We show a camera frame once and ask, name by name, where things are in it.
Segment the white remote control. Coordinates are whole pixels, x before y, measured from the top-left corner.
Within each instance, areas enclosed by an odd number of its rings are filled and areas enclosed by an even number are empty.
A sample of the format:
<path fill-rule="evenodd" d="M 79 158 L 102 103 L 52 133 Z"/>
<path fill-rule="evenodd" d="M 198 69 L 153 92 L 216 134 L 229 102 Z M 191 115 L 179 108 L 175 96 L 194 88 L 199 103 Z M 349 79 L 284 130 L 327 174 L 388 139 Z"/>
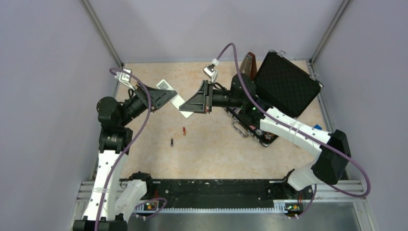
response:
<path fill-rule="evenodd" d="M 160 90 L 173 90 L 175 91 L 170 84 L 165 80 L 162 79 L 156 84 L 156 87 Z M 188 111 L 181 111 L 179 107 L 185 103 L 185 100 L 177 93 L 176 96 L 174 96 L 170 102 L 176 107 L 176 109 L 185 117 L 189 118 L 193 112 L 188 112 Z"/>

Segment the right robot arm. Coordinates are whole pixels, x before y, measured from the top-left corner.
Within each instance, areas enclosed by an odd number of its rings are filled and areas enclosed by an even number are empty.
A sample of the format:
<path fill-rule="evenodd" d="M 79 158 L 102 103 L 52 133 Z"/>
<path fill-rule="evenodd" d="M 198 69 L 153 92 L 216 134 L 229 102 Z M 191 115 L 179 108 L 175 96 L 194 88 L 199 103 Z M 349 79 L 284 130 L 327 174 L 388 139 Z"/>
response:
<path fill-rule="evenodd" d="M 278 108 L 259 104 L 254 82 L 245 74 L 232 78 L 230 88 L 216 89 L 216 84 L 204 80 L 199 90 L 179 109 L 181 111 L 208 114 L 213 107 L 239 108 L 249 115 L 250 123 L 301 147 L 314 157 L 303 167 L 292 170 L 282 185 L 288 198 L 295 198 L 307 186 L 324 182 L 332 187 L 340 180 L 350 162 L 347 135 L 341 131 L 328 132 L 310 127 Z"/>

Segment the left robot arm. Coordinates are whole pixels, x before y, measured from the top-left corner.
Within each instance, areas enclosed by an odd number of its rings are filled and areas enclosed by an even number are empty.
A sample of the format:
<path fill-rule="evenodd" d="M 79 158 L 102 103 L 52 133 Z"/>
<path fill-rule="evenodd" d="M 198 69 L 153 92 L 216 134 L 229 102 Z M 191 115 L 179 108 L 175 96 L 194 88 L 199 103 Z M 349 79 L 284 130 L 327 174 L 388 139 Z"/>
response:
<path fill-rule="evenodd" d="M 131 87 L 129 98 L 118 102 L 103 97 L 97 103 L 101 124 L 98 169 L 87 208 L 73 222 L 74 231 L 125 231 L 142 199 L 153 196 L 153 179 L 148 173 L 135 173 L 119 193 L 119 179 L 132 143 L 133 131 L 127 127 L 143 112 L 156 111 L 177 95 L 174 90 Z"/>

